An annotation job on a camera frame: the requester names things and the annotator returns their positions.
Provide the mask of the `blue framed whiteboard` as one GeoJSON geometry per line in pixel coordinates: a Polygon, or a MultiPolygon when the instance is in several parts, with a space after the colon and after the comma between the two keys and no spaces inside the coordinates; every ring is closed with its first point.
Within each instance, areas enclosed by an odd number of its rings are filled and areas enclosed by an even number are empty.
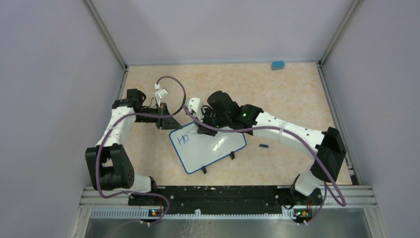
{"type": "Polygon", "coordinates": [[[169,139],[187,174],[201,171],[201,167],[229,157],[230,152],[236,153],[247,146],[245,136],[241,133],[218,132],[215,136],[209,136],[188,133],[191,130],[197,130],[193,122],[169,133],[169,139]]]}

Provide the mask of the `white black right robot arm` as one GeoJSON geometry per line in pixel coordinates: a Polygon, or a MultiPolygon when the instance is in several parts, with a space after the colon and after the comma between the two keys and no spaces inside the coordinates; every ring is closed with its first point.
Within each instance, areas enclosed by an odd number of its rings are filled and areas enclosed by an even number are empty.
{"type": "Polygon", "coordinates": [[[230,129],[236,133],[275,140],[313,158],[314,163],[297,176],[290,191],[290,197],[296,204],[304,204],[310,199],[311,193],[325,182],[337,181],[346,148],[336,128],[316,130],[298,126],[262,108],[250,104],[240,106],[222,91],[212,93],[206,104],[201,99],[191,98],[186,107],[196,115],[199,134],[215,136],[230,129]]]}

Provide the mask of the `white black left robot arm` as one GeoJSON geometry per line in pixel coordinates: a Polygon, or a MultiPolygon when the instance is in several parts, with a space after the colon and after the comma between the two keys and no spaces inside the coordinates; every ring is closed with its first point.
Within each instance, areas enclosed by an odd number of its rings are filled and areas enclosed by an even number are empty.
{"type": "Polygon", "coordinates": [[[113,103],[108,126],[99,142],[87,148],[85,159],[95,190],[131,189],[140,192],[140,199],[144,203],[153,205],[159,197],[156,183],[152,177],[135,173],[124,144],[136,122],[154,123],[157,129],[162,130],[180,129],[182,126],[169,116],[166,103],[154,107],[143,106],[146,95],[138,89],[128,89],[126,96],[113,103]]]}

